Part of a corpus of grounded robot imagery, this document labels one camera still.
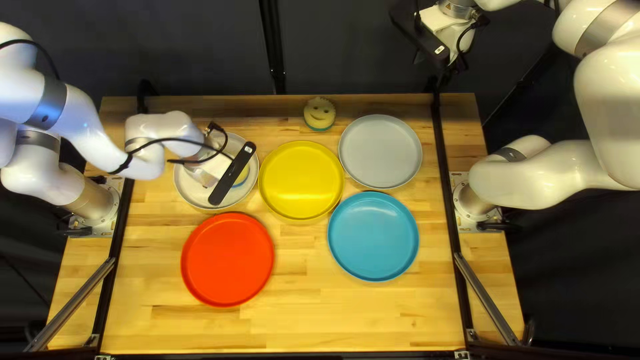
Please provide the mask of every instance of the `yellow plate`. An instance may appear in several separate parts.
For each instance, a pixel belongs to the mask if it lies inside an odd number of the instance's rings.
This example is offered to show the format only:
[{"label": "yellow plate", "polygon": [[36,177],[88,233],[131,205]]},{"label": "yellow plate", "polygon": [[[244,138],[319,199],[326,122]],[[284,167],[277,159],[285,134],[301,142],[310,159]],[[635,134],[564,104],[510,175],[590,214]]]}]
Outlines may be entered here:
[{"label": "yellow plate", "polygon": [[285,218],[310,220],[333,209],[342,197],[344,173],[326,147],[309,141],[279,146],[262,162],[262,199]]}]

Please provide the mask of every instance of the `yellow sponge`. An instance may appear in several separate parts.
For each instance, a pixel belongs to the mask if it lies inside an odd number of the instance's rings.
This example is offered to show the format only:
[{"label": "yellow sponge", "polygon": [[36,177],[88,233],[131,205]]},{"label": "yellow sponge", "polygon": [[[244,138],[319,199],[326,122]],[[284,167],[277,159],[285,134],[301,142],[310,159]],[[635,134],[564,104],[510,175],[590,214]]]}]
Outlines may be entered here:
[{"label": "yellow sponge", "polygon": [[234,182],[233,187],[235,188],[236,186],[244,184],[247,175],[249,175],[249,164],[244,166],[244,169],[242,169],[242,172],[240,172],[240,175],[238,175],[238,178]]},{"label": "yellow sponge", "polygon": [[311,130],[325,131],[335,122],[335,107],[324,97],[315,97],[305,106],[305,123]]}]

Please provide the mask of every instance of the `plate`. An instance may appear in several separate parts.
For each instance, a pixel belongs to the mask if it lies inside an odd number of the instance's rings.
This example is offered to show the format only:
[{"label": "plate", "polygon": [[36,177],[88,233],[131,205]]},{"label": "plate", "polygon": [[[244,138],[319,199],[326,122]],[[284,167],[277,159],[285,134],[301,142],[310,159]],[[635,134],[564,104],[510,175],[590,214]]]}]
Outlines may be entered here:
[{"label": "plate", "polygon": [[367,115],[344,130],[338,155],[355,181],[369,188],[391,189],[418,173],[422,144],[404,121],[389,115]]},{"label": "plate", "polygon": [[[236,156],[236,154],[243,148],[246,140],[234,133],[227,133],[229,140],[225,152]],[[253,154],[249,163],[246,165],[248,173],[244,181],[235,184],[224,200],[218,206],[211,205],[209,203],[209,195],[213,191],[213,188],[205,188],[198,181],[193,179],[188,173],[188,170],[184,166],[174,164],[173,166],[173,184],[175,189],[186,202],[195,206],[196,208],[204,210],[221,210],[233,206],[242,201],[253,189],[256,181],[258,180],[258,173],[260,169],[260,161],[258,154]]]},{"label": "plate", "polygon": [[273,242],[258,220],[240,213],[207,219],[182,248],[180,272],[189,292],[215,307],[256,296],[273,269]]},{"label": "plate", "polygon": [[275,213],[309,220],[333,209],[342,197],[344,172],[326,147],[310,141],[279,146],[262,162],[258,187]]},{"label": "plate", "polygon": [[379,192],[347,198],[328,228],[333,258],[358,279],[382,282],[404,273],[420,244],[418,225],[406,206]]}]

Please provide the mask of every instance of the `dark background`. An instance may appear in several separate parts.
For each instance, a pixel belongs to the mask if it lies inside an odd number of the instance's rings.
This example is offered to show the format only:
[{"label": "dark background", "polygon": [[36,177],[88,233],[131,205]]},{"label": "dark background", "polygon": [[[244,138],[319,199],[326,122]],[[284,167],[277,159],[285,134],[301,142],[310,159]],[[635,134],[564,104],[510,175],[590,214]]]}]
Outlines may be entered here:
[{"label": "dark background", "polygon": [[[412,65],[415,49],[388,17],[395,1],[280,0],[288,93],[421,92],[431,69]],[[549,46],[555,16],[533,0],[488,15],[470,69],[445,91],[476,94],[489,151],[532,133],[588,138],[572,89],[577,60],[554,46],[534,81],[492,115]],[[272,93],[257,0],[0,0],[0,21],[40,42],[63,80],[97,106],[103,96],[135,95],[141,78],[163,95]],[[63,160],[72,153],[63,150]],[[47,316],[65,244],[52,232],[65,212],[2,190],[0,284],[10,291],[0,291],[0,351],[21,350],[25,327]],[[639,196],[588,190],[508,213],[524,227],[508,243],[537,340],[640,347]]]}]

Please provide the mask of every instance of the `gray plate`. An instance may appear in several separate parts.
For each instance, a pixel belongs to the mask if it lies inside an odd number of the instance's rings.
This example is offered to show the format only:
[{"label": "gray plate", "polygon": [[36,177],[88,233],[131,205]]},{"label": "gray plate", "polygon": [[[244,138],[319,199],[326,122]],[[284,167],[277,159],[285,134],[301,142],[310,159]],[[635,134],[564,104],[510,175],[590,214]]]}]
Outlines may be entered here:
[{"label": "gray plate", "polygon": [[413,129],[389,115],[367,115],[344,130],[338,145],[344,170],[374,189],[406,184],[422,165],[422,144]]}]

